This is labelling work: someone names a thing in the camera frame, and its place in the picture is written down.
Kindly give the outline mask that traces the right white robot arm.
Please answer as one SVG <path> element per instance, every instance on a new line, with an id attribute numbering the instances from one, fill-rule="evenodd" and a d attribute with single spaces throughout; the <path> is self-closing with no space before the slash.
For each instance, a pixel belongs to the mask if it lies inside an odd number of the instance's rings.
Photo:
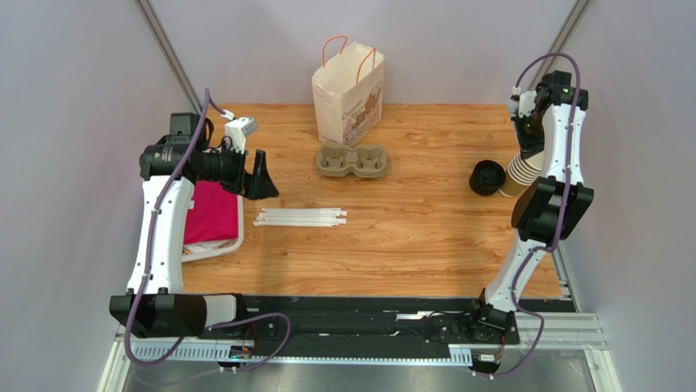
<path id="1" fill-rule="evenodd" d="M 589 96 L 571 84 L 572 75 L 553 71 L 533 91 L 513 91 L 511 117 L 520 153 L 509 166 L 533 160 L 536 178 L 520 195 L 511 217 L 511 249 L 493 281 L 474 302 L 466 333 L 477 342 L 501 340 L 511 332 L 520 295 L 541 259 L 573 232 L 591 205 L 584 185 L 580 140 Z"/>

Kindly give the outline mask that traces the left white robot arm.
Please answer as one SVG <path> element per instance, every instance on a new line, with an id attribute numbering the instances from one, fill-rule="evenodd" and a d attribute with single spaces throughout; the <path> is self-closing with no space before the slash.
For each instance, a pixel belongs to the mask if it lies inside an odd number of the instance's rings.
<path id="1" fill-rule="evenodd" d="M 207 328 L 238 315 L 239 294 L 195 295 L 184 292 L 182 257 L 185 220 L 197 183 L 217 183 L 230 194 L 250 200 L 276 198 L 265 151 L 257 150 L 252 172 L 244 169 L 246 136 L 257 130 L 255 118 L 225 113 L 225 137 L 212 148 L 212 122 L 198 114 L 170 117 L 169 132 L 140 156 L 144 217 L 132 276 L 123 295 L 112 296 L 109 313 L 139 338 L 199 336 Z"/>

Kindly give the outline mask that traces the cardboard cup carrier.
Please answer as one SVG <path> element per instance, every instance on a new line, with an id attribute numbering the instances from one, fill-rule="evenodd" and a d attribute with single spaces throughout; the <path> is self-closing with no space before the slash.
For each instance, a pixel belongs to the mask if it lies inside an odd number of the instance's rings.
<path id="1" fill-rule="evenodd" d="M 323 145 L 315 162 L 319 173 L 327 177 L 352 174 L 359 178 L 377 179 L 384 176 L 389 167 L 388 154 L 380 145 Z"/>

